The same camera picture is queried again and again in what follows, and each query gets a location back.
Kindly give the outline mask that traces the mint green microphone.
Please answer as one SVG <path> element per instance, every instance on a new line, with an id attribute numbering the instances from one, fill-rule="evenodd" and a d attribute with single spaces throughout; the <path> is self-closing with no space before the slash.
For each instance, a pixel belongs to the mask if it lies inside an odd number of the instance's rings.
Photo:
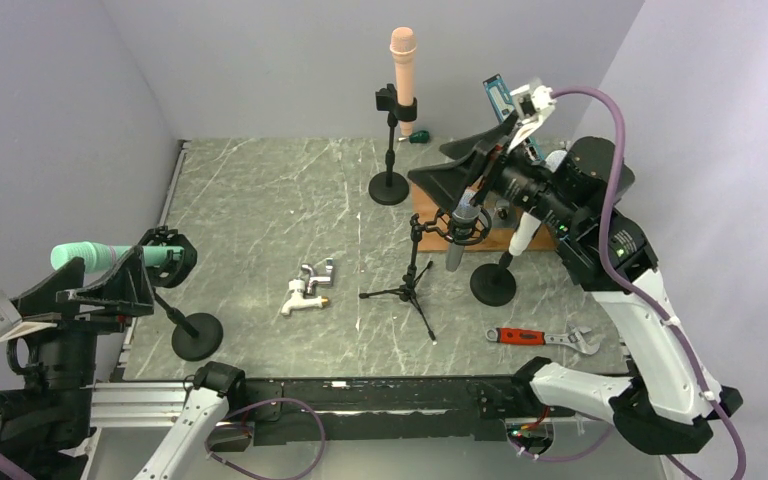
<path id="1" fill-rule="evenodd" d="M 131 246 L 113 246 L 96 242 L 73 242 L 60 244 L 52 248 L 50 264 L 54 270 L 64 266 L 75 258 L 84 260 L 85 272 L 105 272 L 123 257 Z M 143 246 L 143 258 L 147 267 L 162 266 L 171 257 L 172 260 L 180 260 L 184 248 L 179 246 Z"/>

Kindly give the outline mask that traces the black shock mount desk stand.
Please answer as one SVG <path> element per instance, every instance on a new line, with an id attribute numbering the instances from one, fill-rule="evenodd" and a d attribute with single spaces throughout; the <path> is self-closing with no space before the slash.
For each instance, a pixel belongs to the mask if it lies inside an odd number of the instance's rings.
<path id="1" fill-rule="evenodd" d="M 224 337 L 220 320 L 203 312 L 185 315 L 158 291 L 175 288 L 187 279 L 197 265 L 197 249 L 184 234 L 165 225 L 147 230 L 138 245 L 143 250 L 154 300 L 175 325 L 171 338 L 174 353 L 188 362 L 208 358 L 218 350 Z"/>

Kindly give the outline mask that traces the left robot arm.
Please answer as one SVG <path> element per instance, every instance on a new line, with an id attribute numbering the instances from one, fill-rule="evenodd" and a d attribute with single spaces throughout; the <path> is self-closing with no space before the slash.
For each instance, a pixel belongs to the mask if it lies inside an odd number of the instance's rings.
<path id="1" fill-rule="evenodd" d="M 158 290 L 179 284 L 197 261 L 190 247 L 127 248 L 96 282 L 73 257 L 15 298 L 0 289 L 0 343 L 20 389 L 0 391 L 0 479 L 76 479 L 87 463 L 71 456 L 91 433 L 95 351 L 101 335 L 149 315 Z"/>

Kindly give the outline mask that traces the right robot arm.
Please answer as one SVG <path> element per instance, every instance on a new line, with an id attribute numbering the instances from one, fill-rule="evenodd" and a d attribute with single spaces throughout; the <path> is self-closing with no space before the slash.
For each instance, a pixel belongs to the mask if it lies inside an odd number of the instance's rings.
<path id="1" fill-rule="evenodd" d="M 593 136 L 577 139 L 556 167 L 536 165 L 513 130 L 507 120 L 446 143 L 445 162 L 411 170 L 409 180 L 446 213 L 475 187 L 546 226 L 570 279 L 608 314 L 634 363 L 631 375 L 611 377 L 535 358 L 514 374 L 513 406 L 524 415 L 551 406 L 605 421 L 650 455 L 699 452 L 711 422 L 743 399 L 705 371 L 668 302 L 652 244 L 617 210 L 633 171 L 612 141 Z"/>

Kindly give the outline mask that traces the grey condenser microphone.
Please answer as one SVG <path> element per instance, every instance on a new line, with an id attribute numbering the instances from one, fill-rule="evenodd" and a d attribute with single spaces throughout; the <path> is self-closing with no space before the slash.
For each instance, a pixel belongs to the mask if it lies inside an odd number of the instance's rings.
<path id="1" fill-rule="evenodd" d="M 466 242 L 472 238 L 473 229 L 481 216 L 481 207 L 472 202 L 475 194 L 474 190 L 466 189 L 450 215 L 451 242 L 445 257 L 445 268 L 449 272 L 455 272 L 459 268 Z"/>

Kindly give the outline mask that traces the black round base clip stand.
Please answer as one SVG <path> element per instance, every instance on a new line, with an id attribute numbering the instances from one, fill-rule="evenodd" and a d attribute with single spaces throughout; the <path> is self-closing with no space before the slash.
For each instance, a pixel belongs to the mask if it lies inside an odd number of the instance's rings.
<path id="1" fill-rule="evenodd" d="M 368 193 L 373 201 L 380 205 L 393 206 L 403 202 L 410 193 L 408 181 L 394 171 L 395 165 L 395 130 L 400 121 L 415 121 L 417 118 L 417 100 L 407 106 L 398 101 L 398 90 L 392 83 L 375 93 L 376 110 L 388 114 L 388 148 L 385 152 L 385 170 L 375 174 L 368 184 Z"/>

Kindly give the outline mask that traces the white microphone silver grille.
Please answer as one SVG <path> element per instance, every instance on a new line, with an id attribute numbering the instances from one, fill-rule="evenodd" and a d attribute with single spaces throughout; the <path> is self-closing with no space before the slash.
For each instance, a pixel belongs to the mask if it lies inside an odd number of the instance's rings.
<path id="1" fill-rule="evenodd" d="M 565 149 L 556 149 L 550 152 L 543 161 L 543 166 L 554 172 L 561 165 L 567 153 L 568 151 Z M 511 237 L 507 252 L 516 257 L 525 251 L 552 251 L 555 246 L 556 241 L 549 235 L 548 228 L 543 227 L 530 214 L 523 213 Z"/>

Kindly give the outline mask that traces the white and chrome faucet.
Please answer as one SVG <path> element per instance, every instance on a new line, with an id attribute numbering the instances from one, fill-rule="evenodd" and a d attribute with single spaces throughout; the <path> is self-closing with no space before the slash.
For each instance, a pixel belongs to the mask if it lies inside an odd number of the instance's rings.
<path id="1" fill-rule="evenodd" d="M 299 310 L 324 309 L 330 304 L 328 297 L 317 294 L 317 288 L 330 288 L 334 285 L 334 258 L 325 259 L 325 270 L 322 274 L 310 263 L 302 263 L 299 271 L 300 274 L 288 282 L 288 297 L 279 311 L 284 317 L 290 317 Z"/>

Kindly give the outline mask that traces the green handled screwdriver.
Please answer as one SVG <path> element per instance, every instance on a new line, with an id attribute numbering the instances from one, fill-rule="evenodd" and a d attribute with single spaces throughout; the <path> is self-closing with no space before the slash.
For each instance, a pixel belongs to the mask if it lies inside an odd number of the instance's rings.
<path id="1" fill-rule="evenodd" d="M 409 144 L 427 144 L 430 142 L 431 135 L 427 130 L 419 130 L 411 133 L 407 136 L 401 136 L 398 138 L 400 143 Z"/>

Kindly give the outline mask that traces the black tripod shock mount stand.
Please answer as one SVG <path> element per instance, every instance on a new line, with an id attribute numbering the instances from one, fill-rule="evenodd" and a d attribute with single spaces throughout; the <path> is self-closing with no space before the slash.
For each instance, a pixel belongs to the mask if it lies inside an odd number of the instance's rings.
<path id="1" fill-rule="evenodd" d="M 369 299 L 381 295 L 394 295 L 401 302 L 409 303 L 420 315 L 426 329 L 426 333 L 433 346 L 438 344 L 437 336 L 431 327 L 425 313 L 420 306 L 416 288 L 424 274 L 430 270 L 434 262 L 429 260 L 421 270 L 417 267 L 417 256 L 419 253 L 419 244 L 426 233 L 430 233 L 443 239 L 446 243 L 451 242 L 449 234 L 449 222 L 451 213 L 438 209 L 430 220 L 421 221 L 419 213 L 413 213 L 409 219 L 410 234 L 412 243 L 410 259 L 406 267 L 405 274 L 401 277 L 401 284 L 396 288 L 384 289 L 373 292 L 359 292 L 358 298 Z M 473 236 L 466 242 L 466 247 L 478 245 L 483 242 L 492 230 L 491 216 L 486 209 L 481 207 L 481 216 L 473 229 Z"/>

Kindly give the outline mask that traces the blue network switch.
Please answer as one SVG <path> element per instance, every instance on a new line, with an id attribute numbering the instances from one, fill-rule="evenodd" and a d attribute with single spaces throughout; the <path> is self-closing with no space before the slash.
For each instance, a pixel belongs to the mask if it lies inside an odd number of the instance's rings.
<path id="1" fill-rule="evenodd" d="M 498 123 L 502 124 L 507 117 L 515 111 L 507 85 L 502 76 L 499 73 L 496 73 L 483 81 L 483 87 Z M 523 140 L 521 148 L 526 152 L 530 161 L 539 163 L 544 160 L 537 143 L 531 137 L 527 137 Z"/>

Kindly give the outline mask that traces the red handled adjustable wrench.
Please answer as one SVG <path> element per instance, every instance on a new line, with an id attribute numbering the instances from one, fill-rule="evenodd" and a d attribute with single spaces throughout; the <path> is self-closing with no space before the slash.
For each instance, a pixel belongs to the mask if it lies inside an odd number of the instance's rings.
<path id="1" fill-rule="evenodd" d="M 575 350 L 583 355 L 590 356 L 597 353 L 601 342 L 590 342 L 586 335 L 591 332 L 589 327 L 571 326 L 564 333 L 547 333 L 540 330 L 498 327 L 485 332 L 485 339 L 492 343 L 540 346 L 558 345 Z"/>

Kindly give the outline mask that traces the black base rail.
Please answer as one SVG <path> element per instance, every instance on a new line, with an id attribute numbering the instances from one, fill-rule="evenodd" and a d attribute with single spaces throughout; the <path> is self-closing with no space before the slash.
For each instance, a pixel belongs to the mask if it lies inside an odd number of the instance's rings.
<path id="1" fill-rule="evenodd" d="M 526 397 L 508 375 L 250 378 L 219 427 L 257 446 L 470 437 L 501 441 L 504 424 L 578 420 Z"/>

